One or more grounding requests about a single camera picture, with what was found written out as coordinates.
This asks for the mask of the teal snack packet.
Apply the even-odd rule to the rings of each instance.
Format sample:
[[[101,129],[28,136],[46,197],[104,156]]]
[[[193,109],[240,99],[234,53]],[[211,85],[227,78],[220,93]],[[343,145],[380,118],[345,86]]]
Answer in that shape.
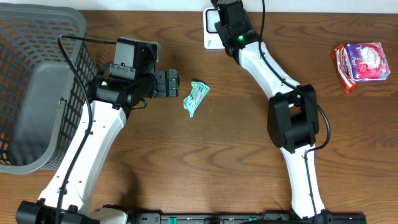
[[[191,82],[192,90],[183,100],[183,107],[189,112],[189,117],[193,117],[196,109],[204,97],[210,91],[210,87],[203,82]]]

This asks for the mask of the orange snack bar wrapper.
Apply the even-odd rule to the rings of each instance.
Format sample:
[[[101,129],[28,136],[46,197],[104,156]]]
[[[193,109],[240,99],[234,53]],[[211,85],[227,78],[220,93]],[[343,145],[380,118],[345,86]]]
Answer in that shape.
[[[344,45],[340,44],[331,51],[333,64],[344,92],[347,95],[357,88],[357,84],[348,74],[348,67],[344,57]]]

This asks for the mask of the pink purple floral pad pack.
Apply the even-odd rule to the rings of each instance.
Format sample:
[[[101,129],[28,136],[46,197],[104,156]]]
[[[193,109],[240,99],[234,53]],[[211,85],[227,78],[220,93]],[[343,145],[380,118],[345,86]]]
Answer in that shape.
[[[380,42],[347,44],[344,56],[348,74],[355,82],[386,80],[391,73]]]

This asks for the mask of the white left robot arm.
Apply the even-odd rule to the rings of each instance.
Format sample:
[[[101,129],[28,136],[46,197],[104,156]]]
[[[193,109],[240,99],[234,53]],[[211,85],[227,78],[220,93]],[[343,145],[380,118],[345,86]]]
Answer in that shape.
[[[178,96],[175,69],[133,78],[98,75],[88,85],[89,101],[63,161],[38,201],[23,201],[18,223],[132,223],[117,205],[91,209],[94,189],[110,147],[130,112],[146,98]]]

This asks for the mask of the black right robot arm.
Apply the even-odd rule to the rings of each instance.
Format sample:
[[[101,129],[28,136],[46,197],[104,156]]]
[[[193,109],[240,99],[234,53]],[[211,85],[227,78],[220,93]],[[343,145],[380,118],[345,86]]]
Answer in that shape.
[[[325,209],[315,171],[320,116],[314,87],[301,85],[269,53],[247,19],[215,22],[226,53],[259,84],[269,100],[267,131],[280,149],[292,189],[291,207],[299,220],[313,221]]]

